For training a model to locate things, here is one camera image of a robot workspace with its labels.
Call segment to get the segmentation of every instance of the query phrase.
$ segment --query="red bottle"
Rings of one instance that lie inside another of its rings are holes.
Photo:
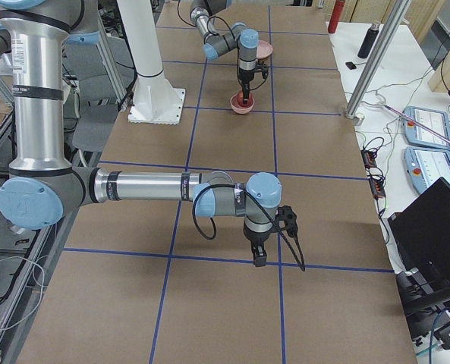
[[[334,4],[334,9],[332,9],[331,20],[329,21],[328,32],[329,34],[336,33],[336,28],[338,27],[339,18],[345,7],[346,0],[336,0]]]

